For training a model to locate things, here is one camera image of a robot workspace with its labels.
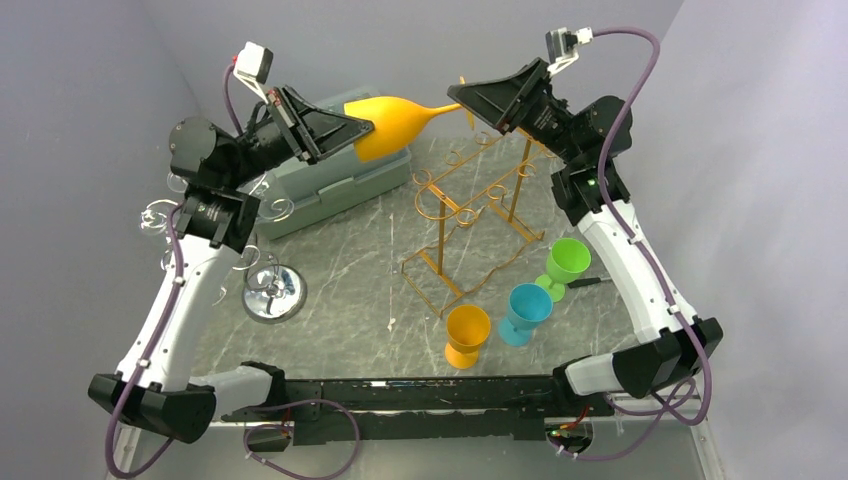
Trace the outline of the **orange wine glass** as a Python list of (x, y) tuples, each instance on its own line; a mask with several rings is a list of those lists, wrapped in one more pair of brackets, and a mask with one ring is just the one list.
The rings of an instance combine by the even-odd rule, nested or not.
[(373, 130), (355, 140), (353, 152), (360, 163), (370, 163), (397, 153), (409, 146), (436, 117), (462, 111), (472, 131), (475, 117), (459, 103), (424, 106), (410, 99), (383, 95), (366, 85), (338, 94), (333, 100), (343, 114), (373, 124)]
[(490, 318), (481, 307), (471, 304), (457, 306), (446, 319), (446, 361), (457, 369), (471, 368), (478, 361), (490, 332)]

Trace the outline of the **green wine glass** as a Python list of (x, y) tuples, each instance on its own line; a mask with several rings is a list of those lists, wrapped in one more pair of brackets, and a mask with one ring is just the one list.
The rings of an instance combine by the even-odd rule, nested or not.
[(566, 295), (567, 284), (578, 280), (590, 267), (592, 255), (589, 248), (575, 238), (556, 240), (549, 251), (545, 272), (534, 283), (541, 287), (554, 303)]

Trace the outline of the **blue wine glass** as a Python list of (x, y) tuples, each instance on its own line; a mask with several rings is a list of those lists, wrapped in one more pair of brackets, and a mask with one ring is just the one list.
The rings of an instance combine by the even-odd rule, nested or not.
[(509, 346), (526, 345), (534, 330), (549, 318), (553, 307), (549, 294), (541, 286), (517, 285), (507, 297), (507, 310), (497, 327), (499, 337)]

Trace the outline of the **orange wine glass front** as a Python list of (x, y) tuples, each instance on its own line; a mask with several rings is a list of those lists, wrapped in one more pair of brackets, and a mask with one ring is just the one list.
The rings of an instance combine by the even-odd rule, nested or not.
[(457, 369), (471, 368), (478, 361), (490, 332), (490, 318), (481, 307), (471, 304), (457, 306), (446, 319), (446, 361)]

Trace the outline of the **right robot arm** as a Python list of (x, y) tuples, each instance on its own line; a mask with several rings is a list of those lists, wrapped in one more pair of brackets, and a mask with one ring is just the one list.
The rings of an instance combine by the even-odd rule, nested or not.
[(626, 101), (602, 96), (572, 113), (555, 97), (548, 64), (540, 58), (502, 79), (452, 85), (447, 95), (497, 132), (518, 129), (562, 160), (563, 168), (551, 176), (556, 205), (599, 256), (630, 316), (636, 346), (554, 370), (555, 409), (574, 415), (599, 393), (643, 398), (697, 374), (709, 393), (709, 359), (724, 332), (717, 319), (700, 317), (674, 286), (618, 175), (614, 158), (632, 145)]

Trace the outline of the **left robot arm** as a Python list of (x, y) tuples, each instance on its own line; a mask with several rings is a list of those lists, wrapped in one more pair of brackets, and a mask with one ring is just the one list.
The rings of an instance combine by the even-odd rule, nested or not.
[(269, 89), (265, 104), (268, 116), (239, 136), (199, 116), (170, 133), (170, 168), (187, 184), (165, 223), (171, 269), (124, 359), (88, 387), (117, 421), (189, 444), (225, 413), (223, 389), (193, 383), (191, 362), (201, 323), (259, 213), (259, 199), (242, 186), (290, 159), (314, 165), (375, 130), (371, 120), (319, 108), (288, 86)]

